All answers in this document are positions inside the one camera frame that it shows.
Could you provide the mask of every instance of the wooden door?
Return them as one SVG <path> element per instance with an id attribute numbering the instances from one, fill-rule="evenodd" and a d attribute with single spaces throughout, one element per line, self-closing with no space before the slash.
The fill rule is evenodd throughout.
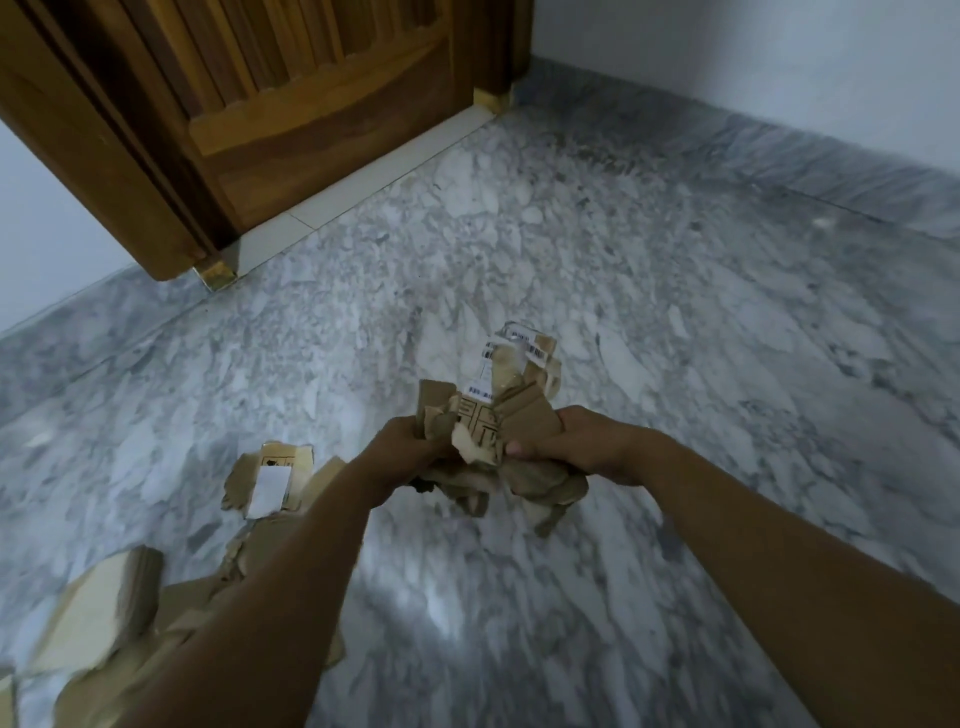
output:
<path id="1" fill-rule="evenodd" d="M 237 232 L 471 103 L 468 0 L 76 2 Z"/>

